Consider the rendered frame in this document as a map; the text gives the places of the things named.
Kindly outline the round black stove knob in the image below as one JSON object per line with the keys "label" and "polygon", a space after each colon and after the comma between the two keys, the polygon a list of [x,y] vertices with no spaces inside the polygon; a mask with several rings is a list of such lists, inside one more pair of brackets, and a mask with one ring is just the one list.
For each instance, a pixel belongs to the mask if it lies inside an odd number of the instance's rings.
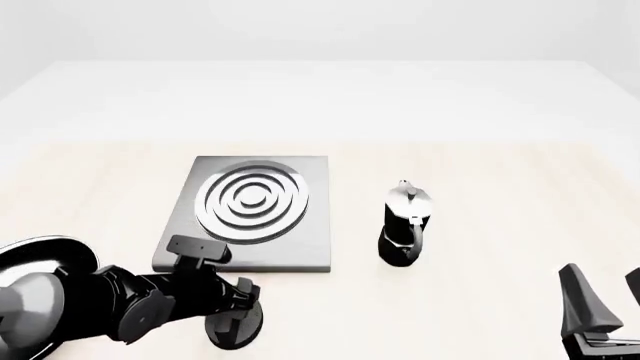
{"label": "round black stove knob", "polygon": [[257,301],[249,310],[226,311],[205,317],[205,331],[215,347],[238,350],[255,340],[263,322],[262,306]]}

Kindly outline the black and silver moka pot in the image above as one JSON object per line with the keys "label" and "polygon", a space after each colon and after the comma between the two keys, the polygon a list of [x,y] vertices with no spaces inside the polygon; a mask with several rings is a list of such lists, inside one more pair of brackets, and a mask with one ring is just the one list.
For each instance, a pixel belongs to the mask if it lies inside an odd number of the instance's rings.
{"label": "black and silver moka pot", "polygon": [[390,266],[411,266],[423,250],[425,228],[433,210],[432,199],[422,188],[400,180],[388,191],[384,205],[378,255]]}

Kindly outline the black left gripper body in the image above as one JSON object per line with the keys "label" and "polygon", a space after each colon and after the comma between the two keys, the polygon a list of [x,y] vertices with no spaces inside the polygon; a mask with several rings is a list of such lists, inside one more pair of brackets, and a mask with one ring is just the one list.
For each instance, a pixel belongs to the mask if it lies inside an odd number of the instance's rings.
{"label": "black left gripper body", "polygon": [[261,288],[249,278],[238,278],[237,284],[230,287],[226,314],[232,320],[262,318],[260,291]]}

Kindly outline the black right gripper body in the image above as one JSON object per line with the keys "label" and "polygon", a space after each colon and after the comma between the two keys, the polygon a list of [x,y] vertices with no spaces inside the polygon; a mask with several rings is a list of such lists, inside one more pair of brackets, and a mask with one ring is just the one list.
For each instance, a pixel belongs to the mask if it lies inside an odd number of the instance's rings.
{"label": "black right gripper body", "polygon": [[640,360],[640,339],[610,338],[621,328],[562,326],[562,344],[569,360]]}

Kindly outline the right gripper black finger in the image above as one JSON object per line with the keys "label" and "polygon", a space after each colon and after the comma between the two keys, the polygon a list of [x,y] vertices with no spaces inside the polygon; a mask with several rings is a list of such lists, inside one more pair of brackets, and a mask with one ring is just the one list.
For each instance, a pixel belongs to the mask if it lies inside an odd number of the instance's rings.
{"label": "right gripper black finger", "polygon": [[640,267],[633,269],[625,275],[625,281],[631,291],[635,301],[640,303]]}
{"label": "right gripper black finger", "polygon": [[607,334],[624,326],[595,293],[575,263],[559,270],[563,302],[562,335],[594,332]]}

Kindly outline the flat black stove plate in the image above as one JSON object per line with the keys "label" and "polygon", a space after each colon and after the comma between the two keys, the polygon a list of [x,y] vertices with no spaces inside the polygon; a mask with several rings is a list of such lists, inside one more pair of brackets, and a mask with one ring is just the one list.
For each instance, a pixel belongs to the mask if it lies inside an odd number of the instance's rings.
{"label": "flat black stove plate", "polygon": [[329,272],[329,164],[325,156],[204,156],[193,161],[152,257],[169,271],[173,236],[224,242],[222,272]]}

